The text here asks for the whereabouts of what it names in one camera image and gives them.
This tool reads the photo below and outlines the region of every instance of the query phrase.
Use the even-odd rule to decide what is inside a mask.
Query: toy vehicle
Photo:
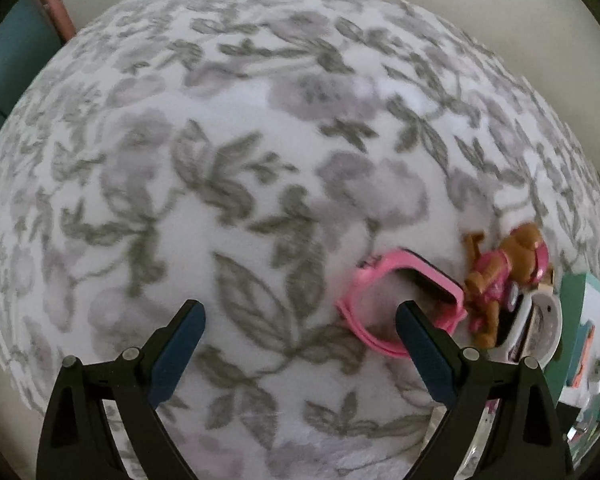
[[[523,294],[506,339],[488,350],[489,358],[516,363],[530,355],[544,368],[558,347],[561,333],[560,299],[544,290],[532,290]]]

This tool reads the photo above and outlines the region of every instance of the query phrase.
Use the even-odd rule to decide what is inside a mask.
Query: pink smartwatch
[[[452,334],[467,314],[463,306],[464,291],[459,283],[413,251],[400,248],[362,262],[349,289],[336,302],[336,307],[351,331],[363,343],[390,357],[409,357],[409,353],[400,342],[384,341],[369,332],[356,316],[356,305],[369,286],[389,272],[400,269],[412,270],[414,282],[440,300],[440,310],[433,321],[437,328]]]

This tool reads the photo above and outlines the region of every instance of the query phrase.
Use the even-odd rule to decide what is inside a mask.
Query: brown toy dog
[[[514,229],[494,251],[480,253],[478,244],[483,240],[483,232],[462,238],[472,269],[464,280],[465,301],[474,314],[484,317],[474,344],[487,349],[496,345],[506,282],[513,280],[520,286],[537,283],[547,268],[548,253],[540,229],[532,222]]]

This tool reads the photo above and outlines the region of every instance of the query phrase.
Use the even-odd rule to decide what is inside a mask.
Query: white fleece blanket
[[[0,133],[0,360],[43,412],[65,355],[114,358],[195,298],[208,328],[159,413],[201,480],[402,478],[433,403],[333,301],[370,251],[462,280],[463,230],[494,243],[529,219],[558,278],[600,279],[598,174],[445,20],[382,0],[123,0]]]

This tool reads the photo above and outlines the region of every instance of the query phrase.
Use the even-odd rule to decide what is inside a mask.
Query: blue gripper pad
[[[420,315],[416,316],[413,309],[417,309]],[[431,331],[437,330],[415,301],[405,301],[396,311],[395,327],[398,336],[416,365],[429,394],[450,410],[457,400],[453,370],[425,329],[424,322]]]
[[[205,331],[206,315],[202,303],[193,304],[173,333],[151,370],[151,389],[147,399],[153,409],[171,399],[191,355]]]

